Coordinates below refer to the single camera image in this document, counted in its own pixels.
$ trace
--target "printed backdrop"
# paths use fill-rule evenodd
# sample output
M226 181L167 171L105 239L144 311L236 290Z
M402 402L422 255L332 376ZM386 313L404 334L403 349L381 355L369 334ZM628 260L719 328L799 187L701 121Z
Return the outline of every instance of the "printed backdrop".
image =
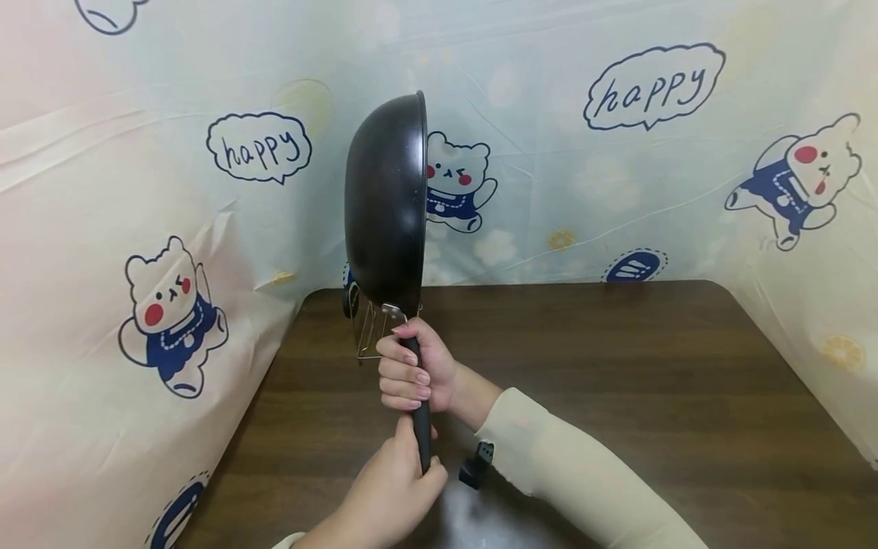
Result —
M416 90L426 284L714 280L875 462L876 25L871 0L6 6L5 543L173 546L338 286L353 133Z

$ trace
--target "brown tabletop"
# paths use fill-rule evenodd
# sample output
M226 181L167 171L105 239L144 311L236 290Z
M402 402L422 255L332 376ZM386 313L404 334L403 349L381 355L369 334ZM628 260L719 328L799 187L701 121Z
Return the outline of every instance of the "brown tabletop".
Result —
M178 549L270 549L344 497L393 433L377 363L358 367L341 291L309 296ZM587 431L711 549L875 549L878 478L735 300L709 282L428 288L455 357ZM437 415L452 480L401 547L592 547Z

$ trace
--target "hand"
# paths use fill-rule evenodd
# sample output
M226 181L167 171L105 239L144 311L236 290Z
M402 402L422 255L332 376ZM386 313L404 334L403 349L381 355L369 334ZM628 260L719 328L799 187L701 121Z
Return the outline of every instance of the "hand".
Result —
M394 545L423 520L446 480L448 472L437 457L421 476L412 417L403 415L396 435L366 463L335 512L338 527L354 532L359 547Z
M459 367L448 347L420 318L413 318L392 331L395 336L383 337L375 345L382 356L378 364L381 401L388 408L410 412L429 399L431 411L447 410L456 389ZM399 344L400 338L409 337L418 338L423 369L415 366L414 353Z

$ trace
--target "frying pan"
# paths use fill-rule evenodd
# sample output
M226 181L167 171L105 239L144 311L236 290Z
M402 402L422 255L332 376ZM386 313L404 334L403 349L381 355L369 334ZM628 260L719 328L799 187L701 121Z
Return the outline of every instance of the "frying pan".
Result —
M354 134L344 180L344 233L360 292L400 321L417 316L427 233L427 104L422 92L379 106ZM400 343L420 365L418 341ZM426 472L429 403L412 415Z

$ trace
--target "black handle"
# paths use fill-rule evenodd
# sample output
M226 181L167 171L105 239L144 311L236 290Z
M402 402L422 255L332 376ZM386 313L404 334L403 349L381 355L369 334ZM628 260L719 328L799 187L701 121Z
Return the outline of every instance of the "black handle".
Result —
M399 342L403 347L412 351L418 358L418 366L421 366L421 346L418 344L416 337L409 339L400 339ZM426 473L430 468L430 403L421 402L421 407L412 412L414 420L414 437L418 439L418 453L421 455L421 473Z

